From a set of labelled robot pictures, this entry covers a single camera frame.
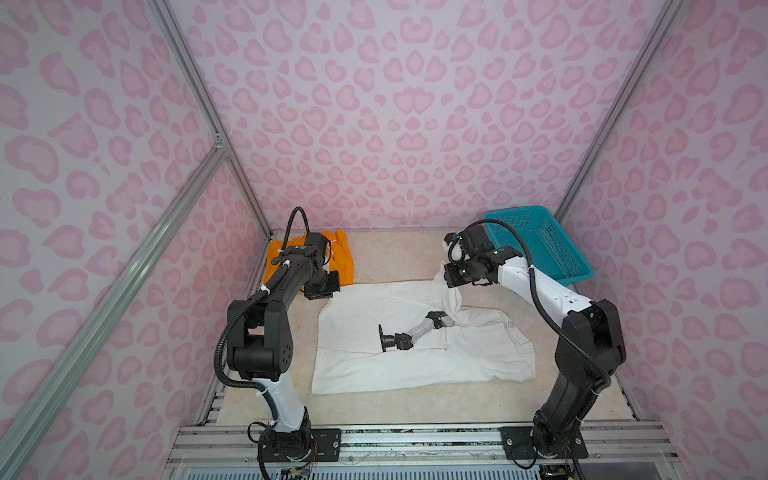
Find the orange shorts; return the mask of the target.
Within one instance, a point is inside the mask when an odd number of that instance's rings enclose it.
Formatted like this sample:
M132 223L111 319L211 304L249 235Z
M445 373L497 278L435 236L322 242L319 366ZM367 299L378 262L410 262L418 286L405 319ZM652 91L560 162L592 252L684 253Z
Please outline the orange shorts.
M344 231L323 231L322 235L330 242L326 253L329 255L328 267L330 271L339 273L342 286L353 285L355 280L355 264L348 244L348 238ZM271 240L267 250L266 270L264 281L269 280L277 271L278 266L272 262L277 258L282 249L281 240Z

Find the white patterned garment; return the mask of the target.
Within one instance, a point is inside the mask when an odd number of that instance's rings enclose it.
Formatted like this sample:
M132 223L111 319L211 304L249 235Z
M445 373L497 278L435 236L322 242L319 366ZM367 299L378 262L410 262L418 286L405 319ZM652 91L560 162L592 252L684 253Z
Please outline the white patterned garment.
M441 277L346 286L320 312L318 334L315 395L536 376L534 346L512 319L464 306Z

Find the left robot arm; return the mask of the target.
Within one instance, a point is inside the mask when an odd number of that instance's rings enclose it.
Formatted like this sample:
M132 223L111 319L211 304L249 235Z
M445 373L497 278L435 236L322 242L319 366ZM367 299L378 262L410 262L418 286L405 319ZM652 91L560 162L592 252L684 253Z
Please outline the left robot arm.
M325 269L324 245L289 246L276 258L276 272L252 296L230 304L214 350L217 380L231 389L257 391L268 409L256 439L257 460L328 462L338 458L340 432L312 427L289 368L295 348L288 310L300 293L325 299L340 290L339 275Z

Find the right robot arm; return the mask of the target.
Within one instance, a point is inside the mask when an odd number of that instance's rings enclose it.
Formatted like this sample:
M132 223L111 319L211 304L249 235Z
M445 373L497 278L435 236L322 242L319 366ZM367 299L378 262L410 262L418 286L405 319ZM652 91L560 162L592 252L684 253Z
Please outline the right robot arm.
M575 293L510 247L473 253L449 250L447 256L444 277L449 287L500 285L531 304L557 335L558 376L534 414L531 442L538 456L559 456L575 443L582 421L626 360L616 306Z

